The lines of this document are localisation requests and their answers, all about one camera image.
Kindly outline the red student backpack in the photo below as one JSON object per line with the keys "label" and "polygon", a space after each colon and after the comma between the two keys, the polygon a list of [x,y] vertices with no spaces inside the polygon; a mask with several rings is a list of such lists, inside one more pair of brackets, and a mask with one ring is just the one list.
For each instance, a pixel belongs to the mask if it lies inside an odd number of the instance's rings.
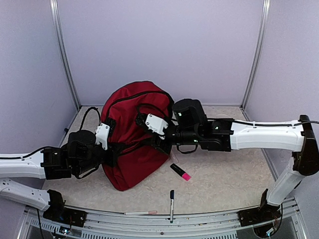
{"label": "red student backpack", "polygon": [[152,114],[171,123],[174,101],[169,93],[151,81],[126,84],[113,92],[101,113],[101,122],[107,118],[116,121],[108,146],[122,145],[122,152],[115,167],[103,170],[115,189],[126,191],[135,187],[167,160],[168,155],[151,146],[154,134],[136,124],[138,114]]}

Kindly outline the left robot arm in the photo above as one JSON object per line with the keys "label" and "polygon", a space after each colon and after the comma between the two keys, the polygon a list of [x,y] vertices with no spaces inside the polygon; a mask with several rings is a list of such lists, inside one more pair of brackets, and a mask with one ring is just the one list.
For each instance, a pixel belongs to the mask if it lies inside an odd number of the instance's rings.
{"label": "left robot arm", "polygon": [[70,133],[61,147],[44,146],[29,154],[0,156],[1,197],[34,207],[51,221],[83,227],[87,213],[65,206],[60,192],[35,189],[12,180],[33,177],[57,180],[75,177],[83,179],[97,171],[102,164],[115,166],[108,138],[114,131],[113,119],[99,121],[95,132],[79,129]]}

